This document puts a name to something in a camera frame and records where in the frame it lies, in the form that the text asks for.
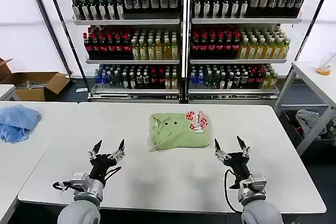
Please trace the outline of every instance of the cloth on cart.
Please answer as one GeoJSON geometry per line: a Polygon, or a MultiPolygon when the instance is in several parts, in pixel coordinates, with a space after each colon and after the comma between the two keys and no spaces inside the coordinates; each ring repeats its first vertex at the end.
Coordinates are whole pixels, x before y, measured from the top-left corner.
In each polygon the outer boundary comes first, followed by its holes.
{"type": "Polygon", "coordinates": [[[151,115],[150,121],[151,141],[157,151],[210,145],[208,120],[202,111],[158,113],[151,115]]]}
{"type": "MultiPolygon", "coordinates": [[[[321,116],[319,113],[315,113],[308,110],[299,110],[295,115],[296,120],[299,122],[303,130],[303,137],[305,137],[311,128],[320,120],[321,116]]],[[[327,129],[323,128],[319,135],[324,135],[327,133],[327,129]]]]}
{"type": "Polygon", "coordinates": [[[0,108],[0,137],[5,142],[21,142],[38,122],[39,112],[22,105],[0,108]]]}

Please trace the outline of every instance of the blue towel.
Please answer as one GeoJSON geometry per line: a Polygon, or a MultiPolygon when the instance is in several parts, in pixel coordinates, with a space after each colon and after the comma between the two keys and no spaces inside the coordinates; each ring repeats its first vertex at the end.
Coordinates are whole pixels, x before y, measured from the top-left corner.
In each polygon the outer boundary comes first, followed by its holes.
{"type": "Polygon", "coordinates": [[[0,137],[5,142],[21,142],[37,124],[39,112],[14,105],[0,108],[0,137]]]}

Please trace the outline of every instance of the cardboard box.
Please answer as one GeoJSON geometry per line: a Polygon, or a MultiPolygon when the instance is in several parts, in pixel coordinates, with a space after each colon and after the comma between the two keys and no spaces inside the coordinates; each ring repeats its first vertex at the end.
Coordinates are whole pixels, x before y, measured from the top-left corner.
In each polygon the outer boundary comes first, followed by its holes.
{"type": "Polygon", "coordinates": [[[70,82],[69,78],[59,72],[12,73],[7,66],[10,60],[0,58],[0,83],[15,85],[15,93],[21,101],[53,101],[70,82]],[[43,88],[28,89],[25,85],[27,81],[40,81],[46,85],[43,88]]]}

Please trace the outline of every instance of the white table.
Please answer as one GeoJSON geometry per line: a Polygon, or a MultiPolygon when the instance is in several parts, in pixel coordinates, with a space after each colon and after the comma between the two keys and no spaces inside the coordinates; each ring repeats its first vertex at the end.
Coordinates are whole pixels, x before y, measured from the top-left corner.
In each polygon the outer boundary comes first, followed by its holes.
{"type": "Polygon", "coordinates": [[[13,144],[0,140],[0,223],[7,223],[13,214],[19,191],[77,106],[74,102],[1,101],[0,107],[14,104],[37,110],[41,117],[29,139],[13,144]]]}
{"type": "Polygon", "coordinates": [[[15,86],[12,84],[0,84],[0,100],[1,101],[10,101],[10,100],[19,101],[18,96],[15,94],[15,86]]]}
{"type": "Polygon", "coordinates": [[[283,86],[281,93],[275,105],[275,111],[279,115],[281,113],[281,105],[288,88],[294,82],[298,75],[311,90],[321,98],[328,106],[321,119],[304,137],[303,141],[297,147],[297,152],[302,155],[309,145],[314,141],[326,124],[336,115],[336,74],[331,72],[329,76],[323,76],[316,73],[318,62],[310,61],[294,61],[292,62],[292,70],[283,86]]]}
{"type": "MultiPolygon", "coordinates": [[[[204,111],[212,137],[222,149],[239,151],[236,135],[251,147],[248,167],[267,179],[267,200],[282,213],[323,213],[326,208],[273,109],[263,105],[80,103],[69,125],[46,151],[18,199],[67,205],[73,191],[52,188],[74,172],[91,171],[88,150],[100,140],[101,153],[113,152],[125,139],[122,169],[110,178],[101,204],[106,209],[157,209],[177,212],[231,212],[225,202],[226,167],[208,148],[151,152],[149,117],[154,113],[204,111]]],[[[229,176],[228,184],[233,183],[229,176]]],[[[237,191],[229,190],[236,209],[237,191]]]]}

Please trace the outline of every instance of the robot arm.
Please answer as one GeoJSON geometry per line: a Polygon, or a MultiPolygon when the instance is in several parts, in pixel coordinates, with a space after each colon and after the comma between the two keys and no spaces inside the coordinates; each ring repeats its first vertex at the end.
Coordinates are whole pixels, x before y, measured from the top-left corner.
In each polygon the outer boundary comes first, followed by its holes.
{"type": "Polygon", "coordinates": [[[98,224],[100,222],[99,206],[103,201],[103,188],[106,181],[118,172],[121,167],[116,167],[125,155],[124,140],[118,150],[111,154],[98,154],[100,141],[92,151],[89,151],[91,173],[74,173],[70,180],[55,182],[52,186],[57,190],[75,190],[74,202],[65,207],[58,216],[59,224],[98,224]]]}
{"type": "MultiPolygon", "coordinates": [[[[241,220],[243,224],[283,224],[282,216],[279,210],[266,200],[265,185],[266,180],[263,175],[253,175],[247,168],[249,161],[249,147],[237,136],[241,152],[225,153],[220,149],[217,139],[215,139],[215,156],[223,162],[224,165],[232,168],[232,174],[235,175],[235,183],[230,189],[238,189],[238,201],[243,205],[241,220]]],[[[228,205],[234,212],[235,210],[228,202],[225,173],[225,198],[228,205]]]]}

